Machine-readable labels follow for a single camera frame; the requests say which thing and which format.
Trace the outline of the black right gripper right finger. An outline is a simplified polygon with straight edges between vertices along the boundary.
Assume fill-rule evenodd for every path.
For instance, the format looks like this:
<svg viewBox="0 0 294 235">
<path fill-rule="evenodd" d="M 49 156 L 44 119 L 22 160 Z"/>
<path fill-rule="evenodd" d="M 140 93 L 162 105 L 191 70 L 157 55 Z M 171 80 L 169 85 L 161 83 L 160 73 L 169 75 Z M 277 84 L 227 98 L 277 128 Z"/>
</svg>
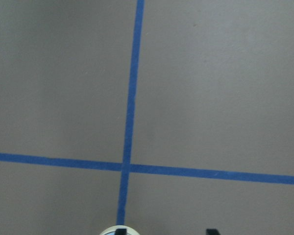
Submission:
<svg viewBox="0 0 294 235">
<path fill-rule="evenodd" d="M 206 229 L 206 235 L 220 235 L 218 229 Z"/>
</svg>

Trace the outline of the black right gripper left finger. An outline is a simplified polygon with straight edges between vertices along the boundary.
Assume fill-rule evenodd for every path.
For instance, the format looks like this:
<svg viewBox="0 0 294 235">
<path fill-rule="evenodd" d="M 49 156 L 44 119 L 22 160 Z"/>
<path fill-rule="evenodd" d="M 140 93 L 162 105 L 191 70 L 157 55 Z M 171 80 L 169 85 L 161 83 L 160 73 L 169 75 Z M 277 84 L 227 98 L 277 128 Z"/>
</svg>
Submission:
<svg viewBox="0 0 294 235">
<path fill-rule="evenodd" d="M 126 235 L 126 228 L 116 229 L 116 235 Z"/>
</svg>

